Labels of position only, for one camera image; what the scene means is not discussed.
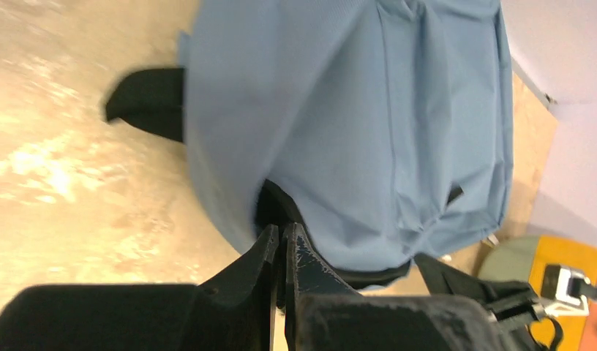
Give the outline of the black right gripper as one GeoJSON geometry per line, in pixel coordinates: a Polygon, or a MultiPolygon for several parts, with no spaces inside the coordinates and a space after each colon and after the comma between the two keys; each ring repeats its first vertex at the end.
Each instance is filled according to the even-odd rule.
{"type": "Polygon", "coordinates": [[[561,345],[562,326],[545,312],[527,282],[482,280],[424,253],[417,254],[414,263],[430,293],[458,295],[479,303],[496,327],[503,350],[557,350],[561,345]],[[530,325],[542,320],[549,320],[555,330],[549,344],[536,341],[530,332],[530,325]]]}

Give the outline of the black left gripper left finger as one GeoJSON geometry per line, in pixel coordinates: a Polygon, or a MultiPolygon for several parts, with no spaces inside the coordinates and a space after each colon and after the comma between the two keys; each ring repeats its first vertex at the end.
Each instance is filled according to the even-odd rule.
{"type": "Polygon", "coordinates": [[[0,350],[270,350],[279,233],[202,284],[44,284],[0,314],[0,350]]]}

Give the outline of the blue student backpack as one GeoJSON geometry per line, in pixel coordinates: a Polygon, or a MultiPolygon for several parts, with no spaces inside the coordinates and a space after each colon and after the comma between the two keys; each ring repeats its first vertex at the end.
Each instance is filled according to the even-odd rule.
{"type": "Polygon", "coordinates": [[[185,144],[235,250],[299,222],[360,289],[500,228],[512,104],[499,1],[203,1],[179,65],[125,76],[105,115],[185,144]]]}

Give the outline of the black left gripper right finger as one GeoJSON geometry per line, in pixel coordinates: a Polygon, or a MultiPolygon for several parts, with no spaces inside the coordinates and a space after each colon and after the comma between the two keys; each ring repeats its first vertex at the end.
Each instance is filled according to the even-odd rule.
{"type": "Polygon", "coordinates": [[[284,229],[289,350],[501,350],[481,305],[455,295],[365,296],[319,258],[304,228],[284,229]]]}

